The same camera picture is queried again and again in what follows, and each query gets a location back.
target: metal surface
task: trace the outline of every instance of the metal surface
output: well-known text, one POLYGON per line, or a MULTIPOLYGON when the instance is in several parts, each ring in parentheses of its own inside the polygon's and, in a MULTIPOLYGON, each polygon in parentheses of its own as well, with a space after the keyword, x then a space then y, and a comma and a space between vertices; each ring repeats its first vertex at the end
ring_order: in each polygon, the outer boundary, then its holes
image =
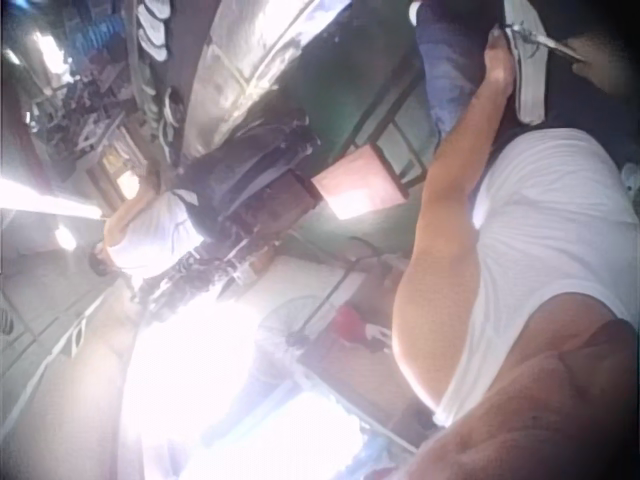
POLYGON ((566 57, 574 62, 586 62, 586 59, 578 55, 575 50, 567 47, 566 45, 563 45, 560 42, 555 41, 552 38, 547 37, 546 35, 532 32, 522 25, 507 25, 505 28, 520 35, 520 37, 525 42, 535 43, 542 47, 548 48, 549 50, 556 52, 557 54, 566 57))
POLYGON ((221 3, 193 81, 183 152, 216 148, 248 108, 349 0, 227 0, 221 3))

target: man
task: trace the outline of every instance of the man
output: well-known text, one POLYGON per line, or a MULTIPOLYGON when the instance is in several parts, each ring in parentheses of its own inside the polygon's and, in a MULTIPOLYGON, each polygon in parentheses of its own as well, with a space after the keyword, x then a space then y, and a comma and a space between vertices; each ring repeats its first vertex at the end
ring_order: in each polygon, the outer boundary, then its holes
POLYGON ((104 241, 89 255, 91 268, 147 279, 203 240, 233 241, 226 217, 312 151, 317 139, 306 123, 296 112, 252 124, 188 165, 171 190, 144 179, 136 197, 107 220, 104 241))
POLYGON ((556 66, 570 66, 550 58, 549 120, 508 128, 515 62, 502 32, 484 48, 444 1, 413 12, 443 141, 394 352, 447 429, 407 477, 597 478, 634 430, 637 441, 639 227, 611 161, 633 150, 634 125, 570 70, 558 82, 556 66))

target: bright light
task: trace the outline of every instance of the bright light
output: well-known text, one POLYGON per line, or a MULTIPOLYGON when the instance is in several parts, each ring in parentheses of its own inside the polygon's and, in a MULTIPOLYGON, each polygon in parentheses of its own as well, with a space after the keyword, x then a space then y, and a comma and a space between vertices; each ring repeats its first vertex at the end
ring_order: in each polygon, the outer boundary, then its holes
POLYGON ((58 230, 56 230, 56 239, 60 246, 65 250, 72 251, 78 246, 78 242, 76 242, 73 234, 64 225, 60 225, 58 230))
POLYGON ((51 73, 62 75, 69 70, 69 66, 64 63, 64 52, 58 48, 56 41, 51 35, 41 35, 40 32, 33 34, 42 51, 44 63, 51 73))
POLYGON ((253 362, 258 320, 204 294, 140 334, 123 416, 143 444, 197 441, 227 413, 253 362))
POLYGON ((4 56, 7 57, 7 60, 9 60, 11 63, 15 64, 15 65, 20 65, 22 64, 22 62, 20 61, 20 59, 16 56, 15 53, 13 53, 13 50, 9 49, 9 48, 5 48, 4 49, 4 56))
POLYGON ((249 435, 197 452, 180 480, 326 480, 351 462, 362 443, 357 417, 305 392, 249 435))
POLYGON ((5 178, 0 178, 0 208, 95 219, 102 217, 102 211, 98 207, 40 195, 35 190, 5 178))
POLYGON ((132 199, 138 194, 140 189, 140 179, 131 170, 127 170, 118 177, 118 187, 127 199, 132 199))

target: blue jeans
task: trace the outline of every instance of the blue jeans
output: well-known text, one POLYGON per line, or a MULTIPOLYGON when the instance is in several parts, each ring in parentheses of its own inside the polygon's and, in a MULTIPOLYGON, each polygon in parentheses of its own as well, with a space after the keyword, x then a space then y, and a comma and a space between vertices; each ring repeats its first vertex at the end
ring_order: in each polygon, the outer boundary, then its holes
MULTIPOLYGON (((462 13, 456 12, 446 0, 427 0, 418 9, 416 39, 424 62, 431 115, 441 139, 453 129, 480 86, 489 31, 503 20, 501 2, 476 3, 481 8, 462 13)), ((574 3, 573 0, 535 2, 550 37, 565 40, 591 27, 585 26, 584 21, 572 21, 578 18, 574 13, 580 8, 574 3)), ((492 157, 528 131, 576 128, 596 139, 619 167, 640 158, 635 109, 575 75, 571 64, 554 53, 550 53, 547 66, 546 107, 547 118, 542 124, 525 126, 517 120, 512 98, 492 157)))

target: white t-shirt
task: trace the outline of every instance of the white t-shirt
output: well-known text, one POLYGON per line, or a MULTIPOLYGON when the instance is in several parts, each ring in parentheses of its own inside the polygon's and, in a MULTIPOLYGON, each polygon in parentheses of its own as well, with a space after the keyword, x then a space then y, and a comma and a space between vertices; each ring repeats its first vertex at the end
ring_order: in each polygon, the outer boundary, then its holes
POLYGON ((640 230, 618 170, 579 130, 523 135, 502 152, 474 209, 480 285, 462 357, 436 412, 448 426, 481 400, 535 310, 590 295, 636 328, 640 230))
MULTIPOLYGON (((185 200, 195 195, 180 190, 185 200)), ((124 239, 108 247, 117 267, 136 278, 155 277, 202 243, 182 201, 171 192, 158 196, 127 227, 124 239)))

